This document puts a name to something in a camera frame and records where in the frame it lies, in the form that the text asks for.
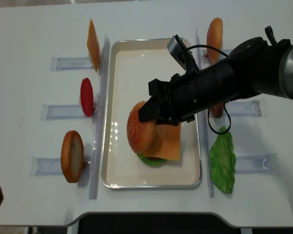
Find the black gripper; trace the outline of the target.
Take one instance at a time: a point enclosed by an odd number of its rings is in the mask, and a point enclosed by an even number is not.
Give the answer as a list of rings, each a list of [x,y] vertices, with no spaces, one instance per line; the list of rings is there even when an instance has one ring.
[[[218,62],[198,72],[175,74],[171,81],[148,84],[150,99],[139,109],[139,121],[178,126],[194,114],[241,93],[238,78],[228,62]]]

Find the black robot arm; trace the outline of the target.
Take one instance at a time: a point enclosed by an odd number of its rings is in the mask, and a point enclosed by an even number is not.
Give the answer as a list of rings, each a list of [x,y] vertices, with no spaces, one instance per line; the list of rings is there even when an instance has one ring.
[[[259,94],[293,99],[293,45],[288,39],[274,45],[261,37],[249,39],[205,69],[198,68],[178,36],[167,48],[186,73],[148,84],[150,99],[139,110],[141,122],[176,126],[213,105]]]

